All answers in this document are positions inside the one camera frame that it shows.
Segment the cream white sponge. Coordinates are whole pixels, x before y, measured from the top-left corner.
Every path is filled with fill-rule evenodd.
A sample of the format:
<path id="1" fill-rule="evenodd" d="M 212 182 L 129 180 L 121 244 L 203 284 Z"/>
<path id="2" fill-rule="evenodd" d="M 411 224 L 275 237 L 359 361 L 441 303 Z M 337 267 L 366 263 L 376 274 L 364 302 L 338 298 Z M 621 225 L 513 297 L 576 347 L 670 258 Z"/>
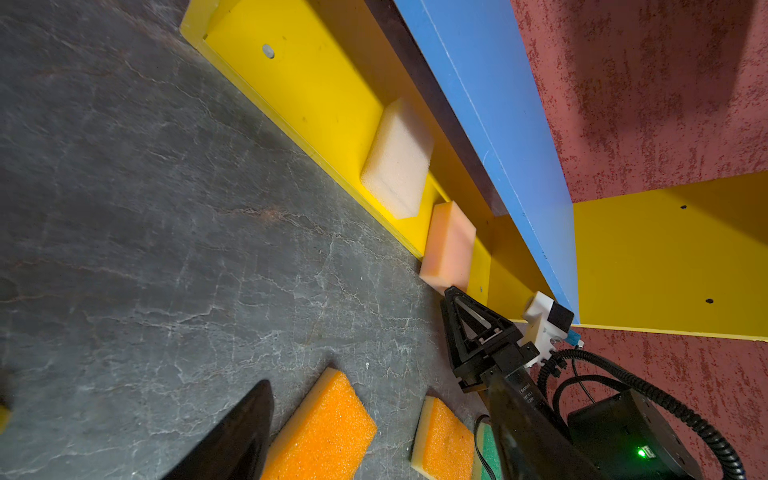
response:
<path id="1" fill-rule="evenodd" d="M 433 149 L 429 129 L 406 99 L 384 109 L 360 180 L 394 219 L 419 214 Z"/>

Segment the green sponge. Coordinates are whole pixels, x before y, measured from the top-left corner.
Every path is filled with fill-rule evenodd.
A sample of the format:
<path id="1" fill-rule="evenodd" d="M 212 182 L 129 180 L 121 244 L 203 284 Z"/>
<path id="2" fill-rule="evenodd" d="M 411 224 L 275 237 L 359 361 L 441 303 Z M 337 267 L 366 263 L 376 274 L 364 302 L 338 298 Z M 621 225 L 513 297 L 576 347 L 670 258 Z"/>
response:
<path id="1" fill-rule="evenodd" d="M 477 432 L 477 447 L 496 479 L 502 479 L 502 470 L 492 428 L 481 423 Z"/>

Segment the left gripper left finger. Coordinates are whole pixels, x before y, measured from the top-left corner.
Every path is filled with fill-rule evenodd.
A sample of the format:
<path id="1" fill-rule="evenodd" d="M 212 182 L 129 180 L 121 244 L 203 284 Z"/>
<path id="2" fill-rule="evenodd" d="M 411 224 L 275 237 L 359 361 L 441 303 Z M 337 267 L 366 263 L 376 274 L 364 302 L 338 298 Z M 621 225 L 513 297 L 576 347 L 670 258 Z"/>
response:
<path id="1" fill-rule="evenodd" d="M 271 383 L 259 381 L 164 478 L 259 479 L 274 411 Z"/>

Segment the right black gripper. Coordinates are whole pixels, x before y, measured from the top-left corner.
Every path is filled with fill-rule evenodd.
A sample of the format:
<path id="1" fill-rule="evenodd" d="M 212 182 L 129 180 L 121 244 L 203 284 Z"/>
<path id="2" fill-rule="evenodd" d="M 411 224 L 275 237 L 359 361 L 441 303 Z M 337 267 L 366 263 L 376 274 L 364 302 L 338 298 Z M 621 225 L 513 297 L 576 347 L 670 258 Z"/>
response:
<path id="1" fill-rule="evenodd" d="M 455 286 L 445 290 L 440 306 L 449 358 L 459 385 L 466 393 L 479 393 L 486 403 L 488 414 L 480 420 L 491 426 L 488 387 L 482 376 L 495 371 L 518 388 L 523 398 L 571 441 L 571 431 L 559 412 L 558 400 L 547 394 L 549 378 L 565 367 L 567 359 L 598 366 L 600 357 L 577 349 L 556 351 L 540 367 L 538 378 L 533 379 L 523 366 L 532 357 L 533 344 L 518 346 L 523 334 L 514 323 Z"/>

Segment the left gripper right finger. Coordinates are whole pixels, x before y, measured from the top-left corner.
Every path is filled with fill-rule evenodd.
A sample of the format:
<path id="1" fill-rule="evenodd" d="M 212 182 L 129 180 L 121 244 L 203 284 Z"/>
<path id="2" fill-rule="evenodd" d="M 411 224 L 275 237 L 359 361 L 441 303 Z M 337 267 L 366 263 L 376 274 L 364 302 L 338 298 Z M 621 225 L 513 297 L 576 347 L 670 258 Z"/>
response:
<path id="1" fill-rule="evenodd" d="M 503 479 L 605 477 L 502 374 L 490 371 L 482 379 Z"/>

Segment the salmon pink sponge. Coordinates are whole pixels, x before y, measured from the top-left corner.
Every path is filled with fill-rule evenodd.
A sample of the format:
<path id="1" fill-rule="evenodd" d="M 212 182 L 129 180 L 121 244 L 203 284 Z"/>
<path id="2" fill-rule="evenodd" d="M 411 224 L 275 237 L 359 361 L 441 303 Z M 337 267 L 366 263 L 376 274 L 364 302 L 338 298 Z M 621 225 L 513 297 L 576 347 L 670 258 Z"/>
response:
<path id="1" fill-rule="evenodd" d="M 469 284 L 476 227 L 455 201 L 433 208 L 419 277 L 439 294 Z"/>

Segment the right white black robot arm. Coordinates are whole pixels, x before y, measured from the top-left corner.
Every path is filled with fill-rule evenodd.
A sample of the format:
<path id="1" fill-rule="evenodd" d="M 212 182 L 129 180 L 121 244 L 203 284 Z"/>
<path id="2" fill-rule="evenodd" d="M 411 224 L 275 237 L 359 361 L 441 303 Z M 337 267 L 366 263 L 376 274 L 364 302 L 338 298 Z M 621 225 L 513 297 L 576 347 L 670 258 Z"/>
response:
<path id="1" fill-rule="evenodd" d="M 457 287 L 441 302 L 449 358 L 466 393 L 488 412 L 475 423 L 475 450 L 492 479 L 699 479 L 701 469 L 652 402 L 610 377 L 573 375 L 563 383 L 595 382 L 614 395 L 564 416 L 562 396 L 547 399 L 530 371 L 568 363 L 555 346 L 576 340 L 574 314 L 536 293 L 525 308 L 527 330 Z"/>

